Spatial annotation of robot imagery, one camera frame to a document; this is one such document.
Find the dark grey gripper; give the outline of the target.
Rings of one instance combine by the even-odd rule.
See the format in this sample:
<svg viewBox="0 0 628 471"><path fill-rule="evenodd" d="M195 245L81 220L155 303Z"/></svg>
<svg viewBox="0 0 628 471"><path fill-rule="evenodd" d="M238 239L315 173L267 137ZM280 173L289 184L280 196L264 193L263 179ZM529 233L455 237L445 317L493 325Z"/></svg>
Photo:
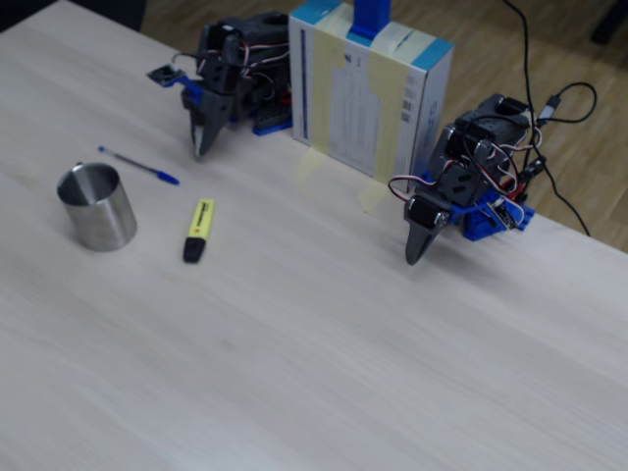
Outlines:
<svg viewBox="0 0 628 471"><path fill-rule="evenodd" d="M194 156L199 159L212 146L229 120L243 66L244 48L198 50L198 76L205 91L198 108L189 111Z"/></svg>
<svg viewBox="0 0 628 471"><path fill-rule="evenodd" d="M426 173L415 178L414 192L404 206L409 222L405 259L415 265L427 252L447 224L455 224L463 208L473 206L486 190L482 176L460 161L447 160L433 179Z"/></svg>

